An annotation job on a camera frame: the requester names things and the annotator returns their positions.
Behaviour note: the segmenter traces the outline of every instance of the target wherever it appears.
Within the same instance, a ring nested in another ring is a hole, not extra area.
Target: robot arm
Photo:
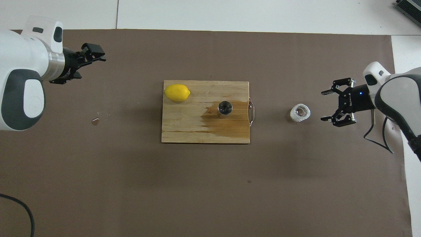
[[[340,81],[336,80],[331,90],[322,92],[323,95],[338,93],[339,106],[332,116],[321,120],[330,119],[333,125],[341,127],[356,123],[353,113],[377,108],[401,128],[421,161],[421,67],[391,75],[380,63],[372,62],[363,75],[367,84],[353,87],[350,83],[342,92],[335,86]]]
[[[0,130],[25,130],[41,118],[43,81],[65,84],[82,78],[79,68],[106,60],[99,45],[85,43],[80,52],[63,48],[62,35],[62,23],[35,16],[20,35],[0,30]]]

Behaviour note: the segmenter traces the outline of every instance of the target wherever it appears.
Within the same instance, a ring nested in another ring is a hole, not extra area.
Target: water droplet
[[[96,126],[99,123],[99,118],[95,118],[91,121],[92,125]]]

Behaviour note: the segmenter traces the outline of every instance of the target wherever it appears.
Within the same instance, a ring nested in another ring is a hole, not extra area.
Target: white floor
[[[421,27],[394,0],[33,0],[0,2],[0,28],[30,15],[65,29],[162,29],[392,35],[395,72],[421,66]],[[421,163],[404,144],[414,237],[421,237]]]

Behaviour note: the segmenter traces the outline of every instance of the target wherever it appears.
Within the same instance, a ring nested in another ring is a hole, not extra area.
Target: metal cup
[[[219,118],[224,119],[232,112],[232,104],[228,101],[222,101],[218,105]]]

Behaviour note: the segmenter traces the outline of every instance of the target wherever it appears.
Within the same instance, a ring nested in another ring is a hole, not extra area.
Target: wet stain
[[[224,137],[249,138],[248,101],[230,101],[232,112],[224,119],[219,118],[220,101],[212,102],[201,116],[205,132]]]
[[[91,123],[92,123],[92,125],[94,125],[94,126],[98,125],[98,124],[99,124],[99,118],[94,118],[94,119],[91,121]]]

